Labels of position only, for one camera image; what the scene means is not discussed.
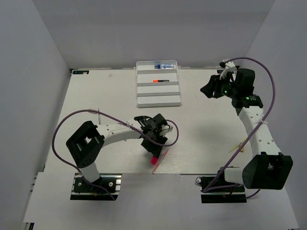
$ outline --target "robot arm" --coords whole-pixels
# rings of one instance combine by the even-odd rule
[[[227,96],[232,99],[249,135],[259,122],[262,122],[263,104],[259,96],[254,95],[255,72],[250,69],[238,69],[233,80],[232,68],[222,66],[226,76],[212,75],[201,92],[208,98]],[[243,184],[253,189],[282,189],[292,168],[290,156],[284,156],[275,144],[267,124],[262,124],[250,139],[252,160],[244,168],[228,167],[224,171],[226,183]]]
[[[261,121],[263,114],[263,109],[258,106],[242,108],[239,118],[248,135]],[[291,157],[282,154],[266,123],[259,127],[249,141],[251,162],[244,168],[225,169],[225,181],[244,184],[246,188],[282,189],[293,165]]]
[[[121,124],[95,126],[92,121],[87,121],[67,140],[67,148],[77,167],[89,182],[99,184],[100,174],[95,160],[102,147],[122,140],[142,138],[141,134],[131,127],[135,127],[159,144],[165,144],[166,133],[172,131],[172,127],[167,124],[161,114],[153,118],[138,116],[129,120],[127,124],[128,126]],[[157,146],[145,138],[141,145],[151,152],[154,158],[159,157],[162,146]]]

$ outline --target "pink object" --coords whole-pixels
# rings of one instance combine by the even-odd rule
[[[157,168],[159,167],[160,163],[162,162],[162,160],[164,159],[164,157],[167,155],[167,153],[168,153],[168,150],[165,151],[165,153],[162,155],[162,157],[161,157],[161,159],[159,160],[159,162],[157,162],[157,163],[155,164],[155,167],[154,167],[154,169],[153,169],[153,171],[152,171],[152,174],[154,174],[154,172],[157,170]]]
[[[158,161],[158,158],[157,157],[153,157],[152,161],[151,161],[151,164],[155,165],[155,164],[157,164],[157,161]]]

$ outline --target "blue syringe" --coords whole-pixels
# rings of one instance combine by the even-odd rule
[[[175,65],[172,64],[161,64],[161,65],[155,65],[155,69],[173,69]]]

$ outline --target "marker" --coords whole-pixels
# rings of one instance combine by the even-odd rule
[[[161,64],[161,65],[155,65],[155,69],[173,69],[175,65],[172,64]]]
[[[153,80],[153,82],[169,82],[169,80]]]
[[[153,168],[152,174],[154,174],[154,172],[157,170],[157,168],[159,167],[159,165],[161,164],[162,160],[164,159],[164,157],[167,155],[168,153],[168,149],[165,151],[165,153],[163,153],[161,159],[158,161],[157,158],[154,159],[154,161],[152,160],[152,164],[155,163],[155,166]]]
[[[100,114],[98,114],[98,123],[101,125]]]

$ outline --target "red marker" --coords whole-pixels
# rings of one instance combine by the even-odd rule
[[[164,159],[164,157],[167,155],[168,153],[168,149],[165,151],[165,153],[163,153],[161,159],[159,160],[159,162],[156,162],[155,167],[153,168],[152,174],[154,174],[154,172],[157,170],[157,168],[159,167],[159,165],[161,164],[162,160]]]
[[[153,80],[153,82],[169,82],[169,80]]]

